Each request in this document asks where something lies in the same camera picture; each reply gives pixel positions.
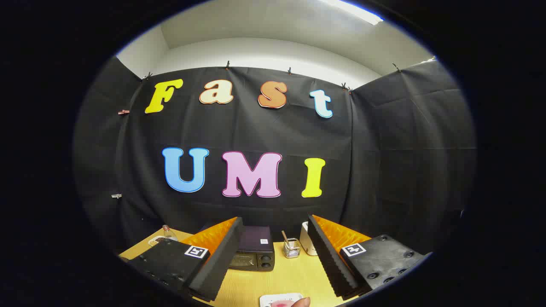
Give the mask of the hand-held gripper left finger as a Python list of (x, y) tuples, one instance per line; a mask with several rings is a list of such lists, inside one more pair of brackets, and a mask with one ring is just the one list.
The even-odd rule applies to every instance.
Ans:
[(214, 301), (238, 250), (243, 219), (234, 217), (182, 241), (162, 239), (127, 264), (181, 296)]

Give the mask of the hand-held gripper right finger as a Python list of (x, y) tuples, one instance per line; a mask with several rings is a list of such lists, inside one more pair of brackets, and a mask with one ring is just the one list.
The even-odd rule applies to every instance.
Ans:
[(344, 300), (384, 287), (429, 257), (390, 235), (368, 237), (315, 214), (308, 216), (308, 235), (335, 295)]

